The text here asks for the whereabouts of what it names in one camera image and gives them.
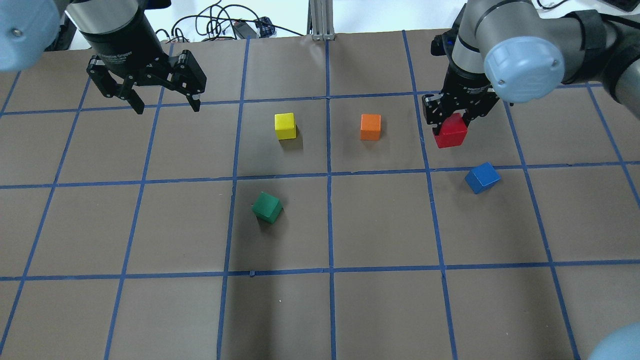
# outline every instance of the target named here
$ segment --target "yellow block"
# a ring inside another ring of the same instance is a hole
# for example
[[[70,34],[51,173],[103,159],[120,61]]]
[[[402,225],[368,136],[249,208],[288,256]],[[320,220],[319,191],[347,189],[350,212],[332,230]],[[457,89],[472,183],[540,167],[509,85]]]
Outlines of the yellow block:
[[[278,140],[296,138],[296,119],[293,113],[276,114],[275,127]]]

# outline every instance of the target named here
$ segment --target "black strap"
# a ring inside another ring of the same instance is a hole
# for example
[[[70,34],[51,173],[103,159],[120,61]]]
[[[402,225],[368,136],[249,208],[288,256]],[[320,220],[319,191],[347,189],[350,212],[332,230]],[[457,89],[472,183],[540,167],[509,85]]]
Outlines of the black strap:
[[[597,63],[607,47],[607,30],[604,27],[604,22],[596,10],[571,12],[564,17],[577,19],[580,22],[582,31],[580,50],[584,50],[582,66],[565,83],[590,79],[602,68],[602,64],[597,65]]]

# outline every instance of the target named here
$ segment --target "red block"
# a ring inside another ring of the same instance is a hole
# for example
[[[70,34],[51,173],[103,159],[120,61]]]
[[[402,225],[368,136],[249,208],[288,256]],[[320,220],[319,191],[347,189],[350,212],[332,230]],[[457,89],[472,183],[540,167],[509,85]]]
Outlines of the red block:
[[[462,115],[454,113],[442,123],[440,134],[433,134],[436,139],[436,145],[439,149],[443,147],[460,146],[465,141],[467,135],[467,125],[462,120]]]

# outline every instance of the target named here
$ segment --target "robotic arm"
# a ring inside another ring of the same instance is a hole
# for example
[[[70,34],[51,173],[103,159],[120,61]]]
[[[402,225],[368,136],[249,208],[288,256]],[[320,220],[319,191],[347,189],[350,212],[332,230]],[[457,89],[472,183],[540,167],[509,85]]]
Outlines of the robotic arm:
[[[640,118],[639,21],[595,10],[541,19],[530,0],[469,0],[452,29],[431,43],[431,54],[446,55],[449,68],[442,91],[422,98],[426,121],[437,139],[447,136],[444,124],[460,121],[457,111],[467,127],[499,98],[527,102],[585,81],[602,82]]]
[[[35,64],[53,41],[65,10],[97,53],[86,71],[103,96],[125,100],[142,114],[145,104],[133,86],[162,85],[185,95],[193,111],[200,110],[206,75],[190,51],[171,57],[163,52],[138,0],[0,1],[0,25],[9,25],[0,34],[0,48],[8,49],[0,54],[0,71]]]

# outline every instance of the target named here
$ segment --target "blue tape grid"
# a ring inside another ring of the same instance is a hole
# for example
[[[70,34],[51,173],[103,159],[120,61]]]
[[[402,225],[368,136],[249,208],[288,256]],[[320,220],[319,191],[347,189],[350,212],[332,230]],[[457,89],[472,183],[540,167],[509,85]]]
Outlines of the blue tape grid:
[[[41,218],[41,221],[38,226],[38,231],[36,232],[35,240],[31,247],[31,252],[29,253],[29,257],[21,276],[16,277],[0,277],[0,281],[19,281],[19,286],[17,290],[17,294],[13,301],[13,306],[9,315],[9,319],[6,323],[6,327],[4,328],[2,340],[0,342],[0,354],[2,354],[4,344],[7,338],[7,335],[10,331],[10,327],[12,324],[13,317],[15,315],[15,311],[17,305],[20,300],[20,295],[22,293],[22,289],[24,287],[24,283],[26,281],[57,281],[57,280],[85,280],[85,279],[118,279],[118,291],[116,293],[116,301],[114,304],[113,314],[111,323],[109,326],[109,335],[108,341],[105,348],[104,359],[107,360],[109,358],[109,351],[111,349],[111,342],[113,340],[113,331],[115,329],[118,307],[120,304],[120,299],[122,296],[122,288],[124,286],[124,281],[126,279],[165,279],[165,278],[175,278],[175,277],[222,277],[223,285],[222,285],[222,294],[221,294],[221,302],[220,302],[220,321],[218,327],[218,338],[217,338],[217,359],[221,356],[221,346],[222,346],[222,336],[223,336],[223,325],[224,325],[224,317],[225,317],[225,302],[226,302],[226,292],[227,292],[227,282],[229,277],[233,276],[249,276],[249,271],[229,271],[229,257],[230,257],[230,248],[231,248],[231,237],[232,237],[232,226],[233,226],[233,217],[234,217],[234,206],[235,206],[235,196],[236,196],[236,187],[238,181],[244,180],[253,180],[253,179],[280,179],[280,178],[295,178],[295,177],[326,177],[327,178],[327,216],[328,216],[328,255],[329,255],[329,266],[326,268],[302,268],[302,269],[288,269],[288,270],[269,270],[269,271],[256,271],[255,276],[274,276],[274,275],[291,275],[291,274],[318,274],[318,273],[328,273],[330,275],[330,318],[331,318],[331,353],[332,359],[335,360],[337,358],[337,346],[336,346],[336,330],[335,330],[335,285],[334,285],[334,275],[336,273],[341,272],[395,272],[395,271],[439,271],[442,274],[442,287],[444,294],[444,303],[445,303],[445,311],[447,316],[447,325],[449,329],[449,339],[451,342],[451,350],[454,359],[457,359],[457,350],[456,350],[456,342],[453,328],[453,320],[451,314],[451,306],[449,304],[449,294],[447,287],[447,278],[446,271],[447,270],[462,270],[462,269],[495,269],[495,268],[538,268],[538,267],[548,267],[552,272],[552,277],[554,280],[554,285],[556,287],[558,300],[561,306],[561,311],[564,319],[564,323],[566,326],[566,330],[570,339],[570,344],[573,350],[573,356],[575,359],[580,359],[580,355],[578,353],[575,339],[573,336],[573,331],[571,329],[571,325],[569,322],[569,318],[566,312],[566,306],[564,304],[562,291],[560,289],[559,281],[556,274],[557,267],[563,266],[597,266],[597,265],[640,265],[640,259],[611,259],[611,260],[601,260],[601,261],[554,261],[552,255],[550,253],[547,237],[544,231],[544,225],[542,223],[540,217],[540,211],[538,209],[538,205],[536,202],[535,194],[531,185],[531,180],[529,178],[528,169],[530,168],[564,168],[564,167],[602,167],[602,166],[620,166],[627,178],[630,189],[638,206],[640,208],[640,197],[638,196],[638,192],[634,185],[634,182],[628,172],[628,165],[640,165],[640,161],[625,161],[621,155],[618,146],[613,138],[611,131],[607,125],[607,121],[602,114],[602,111],[593,95],[593,91],[591,90],[593,87],[599,87],[601,85],[593,85],[593,84],[577,84],[577,85],[563,85],[560,88],[586,88],[589,92],[589,95],[593,101],[594,107],[598,112],[598,116],[602,121],[602,124],[605,128],[607,136],[616,152],[618,157],[617,162],[603,162],[603,163],[577,163],[577,164],[543,164],[543,165],[528,165],[524,160],[524,155],[522,153],[522,148],[520,146],[520,142],[518,141],[518,135],[516,133],[515,125],[513,123],[513,119],[511,117],[511,113],[509,111],[508,106],[505,104],[505,110],[507,112],[507,116],[509,119],[509,125],[511,126],[511,130],[516,142],[516,147],[518,149],[518,155],[520,156],[519,165],[503,165],[496,166],[496,169],[506,170],[506,169],[522,169],[525,178],[527,180],[527,186],[529,188],[529,192],[531,195],[532,204],[534,206],[534,210],[536,212],[536,218],[538,219],[538,225],[542,234],[543,242],[545,245],[545,250],[547,251],[547,262],[542,263],[496,263],[496,264],[462,264],[462,265],[446,265],[444,260],[444,255],[442,252],[442,242],[440,239],[440,231],[437,220],[437,212],[436,212],[436,204],[433,197],[433,189],[431,185],[431,173],[432,172],[450,172],[450,171],[469,171],[471,167],[448,167],[448,168],[431,168],[429,167],[428,157],[426,154],[426,150],[424,148],[424,133],[422,130],[422,121],[420,115],[419,101],[418,95],[422,94],[434,94],[437,91],[417,91],[416,82],[415,82],[415,74],[413,71],[413,63],[411,59],[410,48],[408,44],[408,40],[406,37],[406,32],[403,31],[403,41],[404,47],[407,56],[408,68],[411,75],[412,81],[412,91],[411,92],[394,92],[394,93],[378,93],[378,94],[353,94],[353,95],[330,95],[330,55],[329,55],[329,42],[325,42],[325,67],[326,67],[326,93],[324,96],[317,97],[287,97],[287,98],[276,98],[276,99],[252,99],[245,100],[244,99],[244,88],[246,84],[246,70],[248,63],[248,55],[249,55],[249,41],[246,42],[245,45],[245,53],[244,53],[244,62],[243,62],[243,76],[242,76],[242,84],[241,84],[241,95],[240,100],[238,101],[209,101],[203,102],[202,106],[212,106],[218,104],[238,104],[239,105],[239,113],[238,113],[238,123],[236,129],[236,147],[234,154],[234,171],[232,177],[217,177],[217,178],[184,178],[184,179],[156,179],[156,180],[147,180],[147,169],[148,163],[150,159],[150,154],[153,146],[153,140],[155,135],[155,130],[157,126],[157,120],[159,116],[159,112],[161,108],[164,107],[176,107],[176,106],[189,106],[187,103],[178,103],[178,104],[163,104],[162,98],[164,94],[164,89],[161,90],[158,103],[156,105],[148,105],[146,108],[155,108],[156,114],[154,116],[154,122],[149,138],[149,143],[147,147],[147,157],[145,158],[145,165],[143,169],[143,175],[140,181],[104,181],[104,182],[93,182],[93,183],[59,183],[58,179],[60,176],[60,172],[65,161],[69,144],[71,142],[72,136],[74,134],[74,129],[77,124],[77,120],[79,114],[83,111],[108,111],[108,110],[124,110],[129,109],[127,106],[116,106],[116,107],[108,107],[108,108],[84,108],[83,103],[86,97],[86,93],[89,86],[89,80],[87,80],[83,95],[80,101],[78,108],[76,109],[62,109],[62,110],[38,110],[38,111],[6,111],[7,105],[9,103],[10,97],[15,89],[15,86],[20,78],[20,73],[18,73],[13,80],[12,86],[10,88],[8,97],[6,98],[1,110],[0,110],[0,118],[3,115],[28,115],[35,113],[75,113],[74,121],[72,123],[72,127],[69,132],[69,136],[67,138],[67,142],[65,144],[65,149],[63,151],[62,157],[60,159],[60,163],[58,165],[58,171],[56,173],[56,177],[54,178],[53,183],[51,184],[20,184],[20,185],[4,185],[0,186],[0,190],[4,189],[16,189],[16,188],[50,188],[49,197],[47,199],[45,209]],[[412,168],[412,169],[401,169],[401,170],[372,170],[372,171],[360,171],[360,172],[333,172],[331,167],[331,111],[330,111],[330,100],[332,99],[347,99],[347,98],[359,98],[359,97],[393,97],[393,96],[407,96],[412,95],[415,103],[415,111],[417,118],[417,126],[419,130],[419,137],[422,146],[422,157],[424,160],[424,168]],[[326,146],[327,146],[327,172],[326,173],[307,173],[307,174],[274,174],[274,175],[262,175],[262,176],[238,176],[237,175],[237,161],[238,161],[238,150],[239,150],[239,141],[241,135],[241,122],[242,122],[242,113],[243,113],[243,105],[244,103],[253,103],[253,102],[280,102],[280,101],[307,101],[307,100],[325,100],[326,101]],[[428,185],[428,194],[429,194],[429,202],[431,204],[431,213],[433,216],[433,223],[436,235],[436,246],[438,248],[438,265],[422,265],[422,266],[375,266],[375,267],[345,267],[345,268],[336,268],[333,264],[333,221],[332,221],[332,177],[333,176],[358,176],[358,175],[376,175],[376,174],[409,174],[409,173],[424,173],[426,175],[427,185]],[[144,187],[146,184],[160,184],[160,183],[188,183],[188,182],[208,182],[208,181],[232,181],[232,196],[230,203],[230,211],[229,211],[229,221],[228,221],[228,229],[227,229],[227,248],[225,253],[225,267],[224,271],[221,272],[188,272],[188,273],[169,273],[169,274],[127,274],[127,264],[129,260],[129,254],[131,252],[131,245],[134,238],[136,222],[138,218],[138,213],[140,210],[141,200],[144,192]],[[127,250],[125,253],[125,258],[123,261],[123,267],[120,274],[93,274],[93,275],[36,275],[29,276],[28,271],[31,265],[31,261],[33,260],[33,255],[36,250],[36,246],[38,245],[38,240],[40,234],[42,232],[42,227],[44,226],[44,222],[47,216],[47,212],[49,206],[51,204],[52,197],[54,195],[55,189],[58,187],[77,187],[77,186],[114,186],[114,185],[139,185],[140,192],[138,194],[138,200],[136,203],[136,209],[134,211],[134,217],[132,220],[131,231],[129,235],[129,241],[127,243]]]

